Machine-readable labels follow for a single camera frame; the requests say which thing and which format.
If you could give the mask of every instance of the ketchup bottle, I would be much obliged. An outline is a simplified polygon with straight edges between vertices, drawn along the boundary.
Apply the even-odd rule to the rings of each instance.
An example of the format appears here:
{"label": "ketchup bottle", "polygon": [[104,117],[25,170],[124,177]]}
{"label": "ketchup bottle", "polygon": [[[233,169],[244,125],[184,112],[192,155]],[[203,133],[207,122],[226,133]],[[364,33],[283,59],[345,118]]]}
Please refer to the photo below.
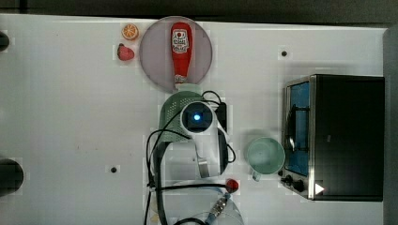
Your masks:
{"label": "ketchup bottle", "polygon": [[187,23],[176,22],[171,29],[172,58],[175,70],[175,83],[185,83],[188,77],[188,68],[191,61],[193,47],[192,30]]}

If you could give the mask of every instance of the orange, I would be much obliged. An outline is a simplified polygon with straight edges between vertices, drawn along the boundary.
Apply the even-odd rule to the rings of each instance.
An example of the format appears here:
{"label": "orange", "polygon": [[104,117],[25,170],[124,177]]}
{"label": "orange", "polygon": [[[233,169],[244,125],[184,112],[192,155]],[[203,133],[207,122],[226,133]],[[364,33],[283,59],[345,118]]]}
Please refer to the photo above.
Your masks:
{"label": "orange", "polygon": [[138,27],[132,23],[127,24],[122,30],[123,38],[127,40],[134,40],[138,37]]}

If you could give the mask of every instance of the toaster oven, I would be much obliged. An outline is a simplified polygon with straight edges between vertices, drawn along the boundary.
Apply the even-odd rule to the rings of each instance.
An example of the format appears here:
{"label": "toaster oven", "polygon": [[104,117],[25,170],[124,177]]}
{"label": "toaster oven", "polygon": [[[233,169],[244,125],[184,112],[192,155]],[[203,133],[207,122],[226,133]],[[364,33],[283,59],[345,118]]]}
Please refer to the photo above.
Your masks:
{"label": "toaster oven", "polygon": [[384,78],[315,74],[283,99],[282,184],[310,200],[382,201]]}

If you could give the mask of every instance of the round plate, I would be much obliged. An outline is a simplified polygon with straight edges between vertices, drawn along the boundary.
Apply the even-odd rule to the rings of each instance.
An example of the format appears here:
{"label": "round plate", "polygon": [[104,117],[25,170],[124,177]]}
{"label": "round plate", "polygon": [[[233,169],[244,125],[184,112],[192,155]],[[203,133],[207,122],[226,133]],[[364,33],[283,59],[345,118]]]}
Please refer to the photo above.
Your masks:
{"label": "round plate", "polygon": [[141,66],[152,82],[168,92],[176,90],[170,29],[177,22],[189,24],[192,30],[193,49],[188,70],[188,83],[199,83],[205,77],[213,55],[206,31],[196,22],[185,17],[166,17],[153,23],[141,41]]}

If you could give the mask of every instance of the red object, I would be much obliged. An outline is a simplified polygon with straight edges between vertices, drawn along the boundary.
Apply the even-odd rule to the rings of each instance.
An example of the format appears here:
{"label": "red object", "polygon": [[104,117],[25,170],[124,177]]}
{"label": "red object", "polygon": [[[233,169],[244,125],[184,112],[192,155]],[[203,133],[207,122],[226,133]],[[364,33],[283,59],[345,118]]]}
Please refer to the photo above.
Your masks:
{"label": "red object", "polygon": [[185,83],[193,47],[192,30],[187,23],[176,22],[170,31],[172,58],[175,69],[175,83]]}
{"label": "red object", "polygon": [[239,183],[234,179],[228,179],[226,181],[226,191],[232,194],[239,189]]}
{"label": "red object", "polygon": [[134,51],[124,46],[124,44],[119,44],[119,48],[117,48],[117,56],[122,61],[131,60],[134,58]]}

